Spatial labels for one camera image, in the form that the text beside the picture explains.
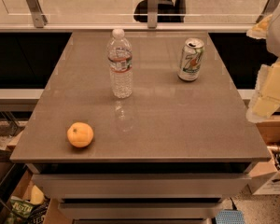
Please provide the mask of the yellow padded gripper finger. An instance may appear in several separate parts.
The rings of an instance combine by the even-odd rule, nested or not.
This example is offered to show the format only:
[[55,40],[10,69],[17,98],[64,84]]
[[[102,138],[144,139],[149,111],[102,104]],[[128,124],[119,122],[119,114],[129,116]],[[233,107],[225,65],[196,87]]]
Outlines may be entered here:
[[256,23],[246,32],[246,35],[254,39],[265,39],[267,37],[268,26],[272,16],[273,15],[270,14],[263,18],[260,22]]
[[280,107],[280,60],[263,64],[258,72],[255,91],[248,104],[246,118],[252,123],[268,119]]

